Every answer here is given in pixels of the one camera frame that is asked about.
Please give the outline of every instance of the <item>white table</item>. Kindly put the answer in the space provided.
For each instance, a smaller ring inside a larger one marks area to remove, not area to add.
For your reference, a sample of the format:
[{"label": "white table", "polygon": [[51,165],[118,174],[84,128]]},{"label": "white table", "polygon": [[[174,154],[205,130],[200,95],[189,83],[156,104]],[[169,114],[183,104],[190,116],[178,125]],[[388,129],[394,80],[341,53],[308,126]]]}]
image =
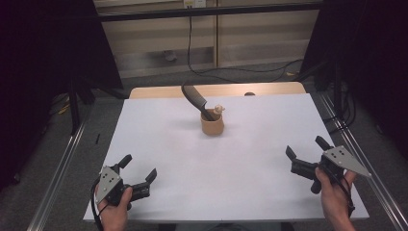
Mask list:
[{"label": "white table", "polygon": [[[201,131],[199,112],[185,98],[126,100],[104,165],[127,154],[126,184],[155,167],[151,195],[133,202],[129,219],[146,222],[284,221],[324,218],[312,181],[292,174],[285,154],[319,161],[316,136],[332,143],[309,94],[207,96],[221,104],[225,129]],[[355,188],[352,218],[369,215]],[[92,220],[90,208],[84,216]]]}]

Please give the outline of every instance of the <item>wire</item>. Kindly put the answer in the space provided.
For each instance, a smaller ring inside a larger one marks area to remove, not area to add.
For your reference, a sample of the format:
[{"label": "wire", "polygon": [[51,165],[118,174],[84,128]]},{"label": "wire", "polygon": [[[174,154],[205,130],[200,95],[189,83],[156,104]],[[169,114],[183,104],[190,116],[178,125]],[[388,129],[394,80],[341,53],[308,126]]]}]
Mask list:
[{"label": "wire", "polygon": [[105,207],[103,207],[103,209],[101,209],[101,211],[99,211],[98,216],[101,217],[102,212],[108,207],[109,204],[106,204]]},{"label": "wire", "polygon": [[[349,104],[348,104],[348,101],[346,99],[347,99],[347,97],[345,97],[344,101],[343,101],[344,106],[342,108],[342,115],[344,115],[345,113],[348,112],[348,116],[347,116],[347,120],[348,120],[349,117],[350,117],[351,111],[349,110]],[[341,118],[338,115],[334,115],[334,116],[329,117],[329,118],[323,118],[322,120],[323,120],[324,124],[326,124],[326,123],[328,123],[328,122],[330,122],[330,121],[332,121],[334,119],[341,119]]]},{"label": "wire", "polygon": [[96,178],[96,180],[92,184],[92,187],[90,188],[90,207],[92,209],[93,218],[95,219],[96,226],[98,227],[100,231],[103,231],[103,225],[102,225],[101,218],[99,217],[99,215],[96,214],[96,209],[95,209],[95,188],[96,188],[96,185],[99,184],[99,179],[100,179],[100,176]]},{"label": "wire", "polygon": [[347,188],[348,190],[344,187],[343,183],[336,177],[336,175],[328,168],[325,166],[321,166],[326,173],[330,174],[331,178],[335,180],[336,184],[339,185],[340,189],[342,189],[345,197],[347,198],[347,206],[348,206],[348,216],[351,216],[351,213],[354,211],[354,202],[353,199],[351,198],[351,188],[350,185],[348,184],[347,180],[345,179],[344,175],[342,176],[342,179],[345,180],[347,183]]},{"label": "wire", "polygon": [[224,80],[227,82],[232,82],[232,83],[236,83],[239,84],[240,82],[237,82],[235,80],[231,80],[231,79],[226,79],[226,78],[222,78],[219,76],[215,76],[215,75],[206,75],[206,73],[208,72],[212,72],[212,71],[216,71],[216,70],[238,70],[238,71],[246,71],[246,72],[254,72],[254,73],[268,73],[268,72],[273,72],[273,71],[277,71],[277,70],[281,70],[283,69],[282,74],[277,77],[276,79],[271,80],[270,82],[274,82],[277,81],[279,79],[281,79],[286,71],[286,68],[292,64],[298,63],[298,62],[302,62],[303,59],[298,59],[298,60],[294,60],[291,62],[288,62],[287,64],[278,67],[278,68],[274,68],[274,69],[267,69],[267,70],[252,70],[252,69],[245,69],[245,68],[238,68],[238,67],[220,67],[220,68],[213,68],[213,69],[208,69],[208,70],[203,70],[203,71],[196,71],[194,69],[192,69],[191,67],[191,32],[192,32],[192,19],[191,16],[189,17],[190,20],[190,32],[189,32],[189,47],[188,47],[188,52],[187,52],[187,65],[189,67],[189,70],[199,76],[202,77],[211,77],[211,78],[217,78],[219,80]]},{"label": "wire", "polygon": [[343,129],[349,128],[349,127],[354,123],[354,121],[355,121],[355,118],[356,118],[356,116],[357,116],[356,102],[355,102],[354,96],[353,96],[352,94],[348,94],[347,96],[349,96],[349,95],[351,96],[351,101],[352,101],[352,103],[353,103],[353,113],[352,113],[352,115],[351,115],[351,112],[350,112],[350,115],[349,115],[349,116],[347,117],[347,119],[345,120],[343,126],[340,126],[340,127],[336,128],[336,129],[330,131],[330,132],[329,132],[330,135],[332,135],[332,134],[334,134],[334,133],[336,133],[336,132],[339,132],[339,131],[341,131],[341,130],[343,130]]},{"label": "wire", "polygon": [[70,104],[68,103],[68,104],[64,105],[63,107],[61,107],[59,110],[57,110],[55,112],[52,112],[52,113],[49,113],[48,115],[53,116],[55,114],[62,114],[62,113],[64,113],[64,110],[67,110],[69,107],[70,107]]}]

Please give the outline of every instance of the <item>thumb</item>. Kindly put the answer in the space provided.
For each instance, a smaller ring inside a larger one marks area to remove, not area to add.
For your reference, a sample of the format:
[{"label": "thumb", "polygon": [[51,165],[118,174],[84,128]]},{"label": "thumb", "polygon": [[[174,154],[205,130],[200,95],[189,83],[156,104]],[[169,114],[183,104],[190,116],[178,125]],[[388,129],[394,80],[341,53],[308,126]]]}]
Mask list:
[{"label": "thumb", "polygon": [[132,199],[132,187],[128,187],[125,192],[123,192],[122,198],[120,198],[120,204],[119,206],[127,207],[129,204],[130,200]]},{"label": "thumb", "polygon": [[324,192],[333,190],[329,177],[322,169],[320,169],[319,167],[316,167],[315,174],[318,180],[321,182],[321,189]]}]

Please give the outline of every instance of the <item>brown paper cup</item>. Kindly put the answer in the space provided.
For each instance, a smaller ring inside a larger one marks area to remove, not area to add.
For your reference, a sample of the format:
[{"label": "brown paper cup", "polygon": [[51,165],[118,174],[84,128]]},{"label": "brown paper cup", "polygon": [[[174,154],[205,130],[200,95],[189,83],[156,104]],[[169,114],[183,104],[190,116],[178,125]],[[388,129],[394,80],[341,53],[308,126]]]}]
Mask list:
[{"label": "brown paper cup", "polygon": [[207,109],[207,112],[214,118],[215,121],[208,121],[207,118],[201,114],[201,125],[203,133],[208,136],[218,136],[224,131],[224,121],[222,115],[214,114],[214,109]]}]

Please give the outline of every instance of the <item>aluminum rail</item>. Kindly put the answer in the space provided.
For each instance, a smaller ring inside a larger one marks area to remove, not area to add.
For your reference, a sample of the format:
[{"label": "aluminum rail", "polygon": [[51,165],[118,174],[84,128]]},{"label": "aluminum rail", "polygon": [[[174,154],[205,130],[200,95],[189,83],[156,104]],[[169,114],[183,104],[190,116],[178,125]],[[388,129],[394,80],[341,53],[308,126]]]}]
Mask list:
[{"label": "aluminum rail", "polygon": [[54,176],[48,186],[47,191],[45,192],[42,201],[38,205],[36,213],[34,214],[27,231],[40,231],[44,228],[46,221],[48,220],[51,209],[54,205],[54,202],[57,198],[59,189],[65,177],[66,171],[71,162],[72,156],[75,153],[75,149],[78,146],[79,141],[81,140],[82,134],[84,132],[85,124],[89,120],[90,112],[93,108],[93,105],[88,107],[84,120],[80,124],[76,133],[71,136],[69,139],[68,145],[64,151],[63,157],[61,158],[60,164],[57,167],[57,170],[54,173]]}]

